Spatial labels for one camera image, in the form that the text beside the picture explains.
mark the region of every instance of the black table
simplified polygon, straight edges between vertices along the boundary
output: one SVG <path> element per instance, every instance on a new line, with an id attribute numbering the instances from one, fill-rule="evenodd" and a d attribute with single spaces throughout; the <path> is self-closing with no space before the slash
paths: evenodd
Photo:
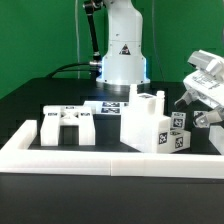
<path id="1" fill-rule="evenodd" d="M 150 93 L 166 92 L 165 114 L 184 93 L 181 83 L 152 83 Z M 92 80 L 32 79 L 0 100 L 0 146 L 27 119 L 43 120 L 45 105 L 82 105 L 85 100 L 128 101 L 128 93 L 95 88 Z M 194 103 L 187 110 L 190 149 L 179 153 L 218 154 L 208 131 L 192 126 L 192 111 L 208 110 Z M 96 146 L 79 147 L 63 139 L 65 150 L 136 150 L 119 142 L 120 118 L 95 116 Z M 39 146 L 39 136 L 31 146 Z M 224 181 L 187 178 L 144 178 L 0 174 L 0 223 L 223 223 Z"/>

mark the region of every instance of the white building block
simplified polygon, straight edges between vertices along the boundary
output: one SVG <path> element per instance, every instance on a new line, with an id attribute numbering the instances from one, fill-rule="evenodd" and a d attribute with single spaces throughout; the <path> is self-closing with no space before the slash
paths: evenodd
<path id="1" fill-rule="evenodd" d="M 114 153 L 111 155 L 111 176 L 144 176 L 143 153 Z"/>
<path id="2" fill-rule="evenodd" d="M 224 178 L 223 156 L 149 154 L 145 157 L 146 177 Z"/>
<path id="3" fill-rule="evenodd" d="M 171 115 L 171 129 L 185 128 L 186 113 L 172 112 Z"/>
<path id="4" fill-rule="evenodd" d="M 79 145 L 95 145 L 95 126 L 91 108 L 79 111 Z"/>
<path id="5" fill-rule="evenodd" d="M 41 145 L 57 146 L 60 126 L 78 126 L 79 145 L 95 145 L 92 110 L 84 106 L 45 106 Z"/>
<path id="6" fill-rule="evenodd" d="M 53 107 L 45 114 L 40 130 L 42 146 L 57 146 L 60 133 L 60 107 Z"/>
<path id="7" fill-rule="evenodd" d="M 190 148 L 191 133 L 182 129 L 170 131 L 170 153 Z"/>
<path id="8" fill-rule="evenodd" d="M 221 126 L 210 127 L 209 140 L 224 155 L 224 129 Z"/>
<path id="9" fill-rule="evenodd" d="M 3 146 L 1 151 L 28 149 L 37 135 L 37 121 L 26 120 L 16 133 Z"/>
<path id="10" fill-rule="evenodd" d="M 109 155 L 97 152 L 47 150 L 0 152 L 0 172 L 110 175 L 110 167 Z"/>
<path id="11" fill-rule="evenodd" d="M 164 94 L 160 93 L 159 97 L 138 94 L 135 102 L 122 109 L 121 142 L 147 153 L 170 150 L 170 118 L 163 115 Z"/>

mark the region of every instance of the black cable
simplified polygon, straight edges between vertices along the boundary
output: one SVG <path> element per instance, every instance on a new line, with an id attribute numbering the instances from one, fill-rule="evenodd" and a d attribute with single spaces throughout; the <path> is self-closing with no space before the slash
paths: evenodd
<path id="1" fill-rule="evenodd" d="M 89 62 L 79 62 L 79 63 L 73 63 L 73 64 L 68 64 L 68 65 L 61 66 L 60 68 L 57 68 L 55 71 L 46 75 L 46 77 L 47 78 L 52 78 L 59 71 L 63 71 L 66 68 L 71 68 L 71 67 L 80 66 L 80 65 L 89 65 Z"/>
<path id="2" fill-rule="evenodd" d="M 96 61 L 101 60 L 101 55 L 99 52 L 99 47 L 98 47 L 98 41 L 97 41 L 97 36 L 96 36 L 96 28 L 94 24 L 94 19 L 93 19 L 93 13 L 95 11 L 98 11 L 101 9 L 101 6 L 98 5 L 99 7 L 94 7 L 95 4 L 99 4 L 99 1 L 85 1 L 84 2 L 84 9 L 86 11 L 88 23 L 89 23 L 89 30 L 90 30 L 90 36 L 92 40 L 92 47 L 93 47 L 93 59 Z"/>
<path id="3" fill-rule="evenodd" d="M 66 70 L 59 70 L 58 72 L 89 72 L 89 69 L 66 69 Z"/>

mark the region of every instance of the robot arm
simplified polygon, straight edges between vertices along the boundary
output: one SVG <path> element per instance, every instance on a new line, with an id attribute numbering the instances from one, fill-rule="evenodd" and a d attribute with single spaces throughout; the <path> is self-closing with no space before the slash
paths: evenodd
<path id="1" fill-rule="evenodd" d="M 188 62 L 197 71 L 184 79 L 187 91 L 175 102 L 177 109 L 200 100 L 213 110 L 195 118 L 199 127 L 224 120 L 224 59 L 205 51 L 196 51 Z"/>
<path id="2" fill-rule="evenodd" d="M 92 37 L 94 60 L 101 60 L 93 13 L 105 6 L 109 17 L 108 52 L 102 59 L 102 73 L 97 86 L 129 90 L 131 84 L 148 87 L 146 59 L 141 53 L 142 15 L 131 0 L 92 0 L 84 3 Z"/>

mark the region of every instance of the white block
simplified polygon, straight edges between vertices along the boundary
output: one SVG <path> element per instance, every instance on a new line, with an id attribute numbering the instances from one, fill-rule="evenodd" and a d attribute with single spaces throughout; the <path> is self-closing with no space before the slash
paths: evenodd
<path id="1" fill-rule="evenodd" d="M 37 121 L 26 120 L 1 150 L 28 149 L 36 135 Z"/>
<path id="2" fill-rule="evenodd" d="M 111 156 L 111 176 L 144 176 L 143 153 L 117 153 Z"/>
<path id="3" fill-rule="evenodd" d="M 145 157 L 144 176 L 224 178 L 223 156 L 151 154 Z"/>
<path id="4" fill-rule="evenodd" d="M 45 114 L 40 130 L 42 146 L 57 146 L 60 133 L 60 107 L 52 108 Z"/>
<path id="5" fill-rule="evenodd" d="M 173 153 L 186 148 L 190 148 L 191 133 L 182 129 L 171 130 L 169 141 L 170 147 L 167 148 L 165 153 Z"/>
<path id="6" fill-rule="evenodd" d="M 88 107 L 79 111 L 79 145 L 95 145 L 95 126 Z"/>
<path id="7" fill-rule="evenodd" d="M 142 114 L 130 107 L 122 110 L 120 140 L 141 152 L 158 153 L 169 148 L 169 132 L 169 117 Z"/>
<path id="8" fill-rule="evenodd" d="M 156 96 L 148 93 L 140 93 L 137 95 L 135 104 L 132 103 L 131 110 L 147 115 L 154 115 L 156 100 Z"/>
<path id="9" fill-rule="evenodd" d="M 224 155 L 224 129 L 221 126 L 210 127 L 209 140 Z"/>
<path id="10" fill-rule="evenodd" d="M 171 129 L 184 129 L 186 121 L 186 113 L 172 112 Z"/>
<path id="11" fill-rule="evenodd" d="M 15 151 L 0 153 L 0 172 L 110 175 L 110 158 L 95 152 Z"/>
<path id="12" fill-rule="evenodd" d="M 92 114 L 96 114 L 97 105 L 98 101 L 85 101 L 83 104 L 83 106 L 91 108 Z"/>

